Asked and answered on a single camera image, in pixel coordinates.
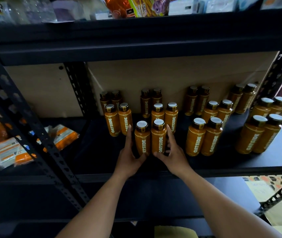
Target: shelf surface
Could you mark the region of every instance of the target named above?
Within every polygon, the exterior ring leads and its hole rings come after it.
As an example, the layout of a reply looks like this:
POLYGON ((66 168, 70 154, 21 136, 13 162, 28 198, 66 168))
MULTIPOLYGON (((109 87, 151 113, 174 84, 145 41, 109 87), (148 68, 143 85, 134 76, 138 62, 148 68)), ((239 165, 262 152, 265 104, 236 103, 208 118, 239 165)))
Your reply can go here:
MULTIPOLYGON (((255 212, 260 204, 242 177, 207 178, 226 196, 255 212)), ((92 197, 102 183, 82 184, 92 197)), ((202 218, 203 213, 189 188, 180 179, 128 180, 120 194, 115 221, 202 218)))
POLYGON ((5 66, 279 50, 282 9, 0 28, 5 66))
MULTIPOLYGON (((229 118, 216 152, 212 156, 206 157, 202 154, 196 157, 187 156, 191 167, 199 175, 222 177, 282 174, 282 130, 269 148, 260 155, 255 153, 242 155, 235 151, 233 145, 247 116, 248 112, 243 115, 233 114, 229 118)), ((177 120, 175 139, 184 150, 187 129, 192 118, 179 114, 177 120)), ((139 115, 133 116, 134 124, 141 119, 139 115)), ((124 141, 124 135, 118 137, 109 135, 103 117, 92 120, 83 137, 80 150, 73 160, 68 160, 68 165, 80 182, 105 182, 114 171, 124 141)), ((167 171, 167 167, 159 159, 150 155, 131 179, 145 178, 175 178, 175 176, 167 171)))
POLYGON ((77 213, 53 185, 0 185, 0 223, 70 220, 77 213))
MULTIPOLYGON (((81 132, 86 120, 84 118, 47 118, 41 119, 44 126, 63 124, 64 126, 76 131, 81 132)), ((75 141, 70 146, 62 150, 61 154, 65 158, 72 148, 78 143, 75 141)), ((0 170, 0 183, 1 184, 53 184, 50 178, 44 175, 36 163, 29 163, 17 167, 9 166, 0 170)))

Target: person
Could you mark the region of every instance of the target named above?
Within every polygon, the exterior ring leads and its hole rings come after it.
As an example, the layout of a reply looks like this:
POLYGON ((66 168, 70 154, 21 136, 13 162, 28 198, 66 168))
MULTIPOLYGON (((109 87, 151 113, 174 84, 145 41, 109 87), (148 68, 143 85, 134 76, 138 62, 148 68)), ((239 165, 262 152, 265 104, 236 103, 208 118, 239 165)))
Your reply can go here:
MULTIPOLYGON (((183 150, 176 144, 167 125, 168 156, 154 153, 169 171, 190 188, 214 236, 217 238, 282 238, 265 221, 249 213, 199 176, 190 167, 183 150)), ((124 148, 120 151, 111 178, 86 206, 60 231, 56 238, 109 238, 119 200, 126 180, 134 175, 147 155, 136 159, 132 154, 131 126, 124 148)))

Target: oatside bottle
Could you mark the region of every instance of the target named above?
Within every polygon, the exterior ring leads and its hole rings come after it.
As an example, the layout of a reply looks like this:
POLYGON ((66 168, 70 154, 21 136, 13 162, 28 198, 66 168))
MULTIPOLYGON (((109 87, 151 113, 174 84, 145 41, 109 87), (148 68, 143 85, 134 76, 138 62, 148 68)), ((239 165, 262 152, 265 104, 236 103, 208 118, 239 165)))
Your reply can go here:
POLYGON ((273 100, 274 100, 274 103, 271 106, 270 114, 282 113, 282 97, 277 96, 273 100))
POLYGON ((228 94, 228 100, 232 101, 232 111, 231 113, 234 113, 240 99, 242 96, 242 91, 244 89, 243 84, 236 84, 234 87, 231 89, 230 93, 228 94))
POLYGON ((102 91, 100 93, 100 104, 101 104, 102 111, 105 114, 105 112, 106 112, 106 109, 105 109, 106 105, 107 104, 111 104, 110 97, 109 97, 109 94, 108 94, 107 91, 102 91))
POLYGON ((208 102, 209 98, 209 87, 208 86, 200 86, 198 88, 198 98, 197 98, 197 104, 196 104, 196 115, 202 115, 202 112, 204 111, 204 108, 208 102))
POLYGON ((211 117, 216 117, 218 114, 218 103, 216 101, 208 101, 202 112, 202 119, 208 122, 211 117))
POLYGON ((251 102, 255 96, 255 88, 257 86, 253 83, 248 83, 243 89, 242 97, 235 109, 237 114, 243 114, 248 108, 250 108, 251 102))
POLYGON ((164 153, 166 144, 166 127, 162 119, 156 119, 151 129, 152 154, 154 152, 164 153))
POLYGON ((215 152, 219 137, 222 133, 222 121, 220 118, 212 117, 207 123, 204 142, 202 143, 201 153, 210 156, 215 152))
POLYGON ((151 126, 153 125, 153 122, 156 119, 164 120, 164 114, 165 112, 164 112, 163 104, 161 103, 153 104, 153 110, 151 112, 151 126))
POLYGON ((205 120, 195 118, 191 126, 188 127, 186 139, 186 153, 189 156, 197 156, 202 147, 206 129, 204 129, 205 120))
POLYGON ((194 113, 196 99, 197 99, 197 87, 190 86, 185 95, 184 105, 183 105, 183 111, 186 116, 191 116, 194 113))
POLYGON ((246 122, 240 132, 240 137, 236 143, 236 151, 241 154, 249 154, 256 142, 264 132, 264 125, 267 119, 260 115, 255 115, 246 122))
POLYGON ((141 102, 141 114, 144 118, 150 117, 150 113, 152 110, 152 99, 150 97, 150 91, 147 88, 141 90, 140 96, 141 102))
POLYGON ((272 143, 275 136, 281 130, 282 116, 278 114, 269 114, 267 117, 267 123, 264 126, 264 132, 254 145, 253 152, 263 153, 267 147, 272 143))
POLYGON ((107 104, 105 119, 107 121, 108 130, 111 136, 118 136, 121 133, 118 112, 113 104, 107 104))
POLYGON ((162 103, 162 94, 160 88, 153 89, 152 103, 162 103))
POLYGON ((119 111, 119 105, 122 103, 122 96, 118 90, 112 91, 111 95, 111 102, 115 106, 116 110, 119 111))
POLYGON ((259 103, 253 107, 250 117, 254 115, 266 117, 271 111, 271 105, 273 102, 274 101, 270 98, 260 99, 259 103))
POLYGON ((124 135, 127 135, 129 124, 131 125, 131 127, 133 127, 131 109, 129 109, 129 106, 127 103, 121 103, 119 105, 118 113, 119 113, 121 132, 124 135))
POLYGON ((224 99, 220 102, 219 106, 218 106, 218 115, 217 117, 220 118, 222 120, 222 125, 221 127, 224 128, 229 117, 230 114, 232 112, 231 109, 232 106, 232 101, 228 100, 228 99, 224 99))
POLYGON ((134 137, 139 155, 149 154, 151 152, 151 131, 146 121, 137 122, 134 137))
POLYGON ((175 133, 176 130, 176 122, 177 122, 178 110, 177 104, 174 102, 170 102, 167 104, 167 108, 165 110, 165 124, 168 124, 171 128, 172 133, 175 133))

